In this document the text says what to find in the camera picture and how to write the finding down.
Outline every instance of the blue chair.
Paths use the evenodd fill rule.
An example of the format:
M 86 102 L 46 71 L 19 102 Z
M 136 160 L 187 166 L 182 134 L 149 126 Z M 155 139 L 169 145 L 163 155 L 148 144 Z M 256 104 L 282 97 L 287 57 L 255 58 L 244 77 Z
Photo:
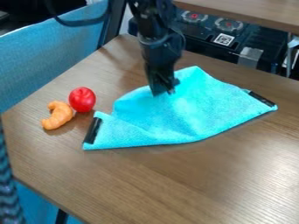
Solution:
M 101 0 L 61 17 L 97 18 L 107 6 Z M 94 52 L 102 30 L 103 23 L 70 28 L 49 19 L 0 37 L 0 114 Z M 55 223 L 57 207 L 19 183 L 17 191 L 27 223 Z M 70 217 L 71 223 L 80 222 Z

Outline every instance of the black towel tag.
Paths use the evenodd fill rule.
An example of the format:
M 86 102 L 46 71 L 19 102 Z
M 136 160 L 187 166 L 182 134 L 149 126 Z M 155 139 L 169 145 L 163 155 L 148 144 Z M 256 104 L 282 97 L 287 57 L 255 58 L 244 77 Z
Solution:
M 273 103 L 270 100 L 267 100 L 266 98 L 262 97 L 261 95 L 256 94 L 255 92 L 251 91 L 249 93 L 249 95 L 251 95 L 252 97 L 254 97 L 255 99 L 259 100 L 260 102 L 265 103 L 267 106 L 269 106 L 270 108 L 272 108 L 273 106 L 275 106 L 275 103 Z
M 86 144 L 93 144 L 96 136 L 98 135 L 100 126 L 101 126 L 102 120 L 99 117 L 94 117 L 92 123 L 89 126 L 87 135 L 85 136 L 85 139 L 83 143 Z

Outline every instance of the toy food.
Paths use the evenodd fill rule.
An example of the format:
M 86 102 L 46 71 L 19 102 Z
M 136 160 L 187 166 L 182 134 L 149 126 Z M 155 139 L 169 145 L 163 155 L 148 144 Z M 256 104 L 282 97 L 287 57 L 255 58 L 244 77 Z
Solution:
M 73 110 L 65 102 L 52 101 L 48 104 L 48 108 L 52 110 L 51 117 L 41 121 L 46 130 L 55 130 L 73 118 Z
M 74 110 L 85 113 L 93 109 L 96 97 L 93 90 L 87 87 L 78 87 L 71 92 L 68 101 Z

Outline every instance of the wooden table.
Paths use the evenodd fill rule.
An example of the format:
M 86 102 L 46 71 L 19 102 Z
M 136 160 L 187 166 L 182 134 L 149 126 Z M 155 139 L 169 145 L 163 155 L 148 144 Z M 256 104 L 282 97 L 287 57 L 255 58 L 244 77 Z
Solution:
M 232 18 L 299 34 L 297 0 L 175 0 L 188 11 Z
M 16 178 L 90 223 L 299 223 L 299 82 L 185 52 L 198 65 L 252 89 L 279 110 L 198 143 L 83 151 L 93 113 L 43 131 L 46 105 L 78 86 L 97 110 L 146 84 L 139 45 L 121 36 L 3 115 Z

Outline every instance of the chair backrest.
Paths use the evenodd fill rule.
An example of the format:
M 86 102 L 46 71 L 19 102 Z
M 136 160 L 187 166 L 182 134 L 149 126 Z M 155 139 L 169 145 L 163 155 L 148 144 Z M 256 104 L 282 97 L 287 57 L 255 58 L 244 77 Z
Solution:
M 101 0 L 61 17 L 97 18 L 107 6 Z M 0 113 L 94 52 L 102 27 L 65 27 L 49 19 L 0 37 Z

